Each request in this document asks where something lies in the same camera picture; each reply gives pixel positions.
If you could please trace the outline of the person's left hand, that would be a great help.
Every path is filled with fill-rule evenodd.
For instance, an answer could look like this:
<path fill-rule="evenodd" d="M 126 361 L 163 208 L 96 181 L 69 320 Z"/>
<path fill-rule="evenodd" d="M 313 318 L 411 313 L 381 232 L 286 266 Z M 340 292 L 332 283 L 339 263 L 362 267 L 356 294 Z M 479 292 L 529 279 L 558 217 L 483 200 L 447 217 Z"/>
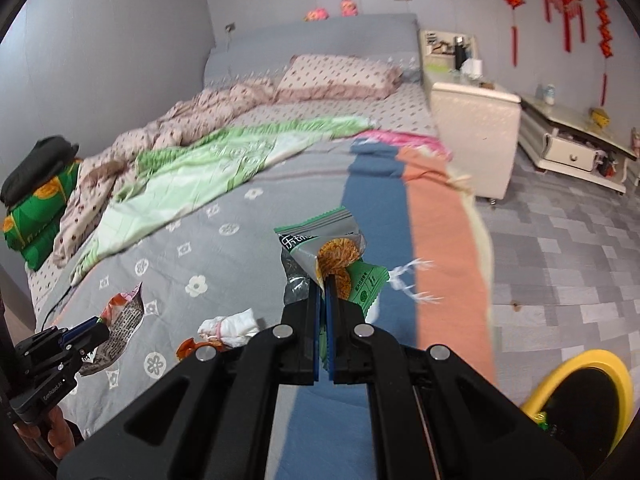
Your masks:
<path fill-rule="evenodd" d="M 62 460 L 69 452 L 72 452 L 76 446 L 72 428 L 64 418 L 63 411 L 59 406 L 52 408 L 48 414 L 47 435 L 43 440 L 48 442 L 53 455 Z M 22 438 L 23 442 L 29 448 L 29 451 L 43 456 L 42 449 L 37 444 L 37 440 L 41 437 L 40 430 L 37 426 L 26 425 L 24 422 L 17 422 L 14 429 Z"/>

